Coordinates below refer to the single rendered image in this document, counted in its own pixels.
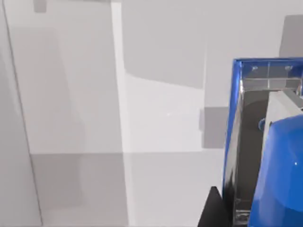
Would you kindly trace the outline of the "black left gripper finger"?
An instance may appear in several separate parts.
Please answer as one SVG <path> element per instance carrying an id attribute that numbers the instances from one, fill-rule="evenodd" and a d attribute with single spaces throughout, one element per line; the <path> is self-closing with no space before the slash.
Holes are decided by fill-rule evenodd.
<path id="1" fill-rule="evenodd" d="M 230 227 L 228 212 L 216 186 L 212 186 L 197 227 Z"/>

